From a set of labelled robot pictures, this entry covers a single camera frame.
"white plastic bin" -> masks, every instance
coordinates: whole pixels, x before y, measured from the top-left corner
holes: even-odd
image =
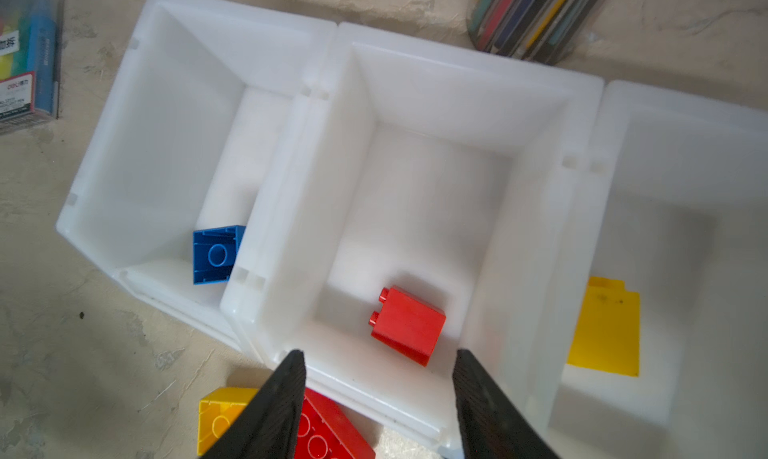
[[[591,274],[640,293],[640,377],[566,366],[552,445],[563,458],[764,457],[768,113],[612,82],[590,156],[576,222],[597,238],[604,208]]]
[[[247,222],[335,31],[221,0],[147,0],[58,231],[136,297],[238,348],[226,284],[192,284],[192,231]]]
[[[466,347],[544,429],[563,362],[548,363],[539,324],[602,89],[341,24],[324,100],[280,146],[222,300],[244,349],[270,366],[303,349],[310,387],[455,455],[451,372]],[[586,279],[564,291],[578,300]],[[427,368],[370,335],[391,285],[446,312]],[[566,349],[568,332],[552,334]]]

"label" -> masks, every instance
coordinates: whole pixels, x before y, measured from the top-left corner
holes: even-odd
[[[0,82],[0,119],[32,110],[33,85],[31,72]]]
[[[18,31],[8,32],[0,36],[0,56],[18,52]]]

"red lego brick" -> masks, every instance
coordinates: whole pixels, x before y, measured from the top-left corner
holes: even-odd
[[[294,459],[373,459],[376,453],[341,408],[328,397],[304,390]]]
[[[371,314],[371,335],[390,348],[427,366],[440,337],[446,315],[402,289],[384,288],[381,312]]]

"blue lego brick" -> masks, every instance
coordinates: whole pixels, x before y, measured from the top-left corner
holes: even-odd
[[[230,280],[244,225],[231,225],[192,233],[192,265],[195,284]]]

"gray floor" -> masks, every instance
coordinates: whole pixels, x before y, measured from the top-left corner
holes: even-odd
[[[467,0],[235,0],[466,45]],[[197,403],[269,374],[54,231],[144,0],[65,0],[61,118],[0,137],[0,457],[194,457]],[[768,0],[608,0],[564,66],[768,108]],[[378,457],[434,457],[364,417]]]

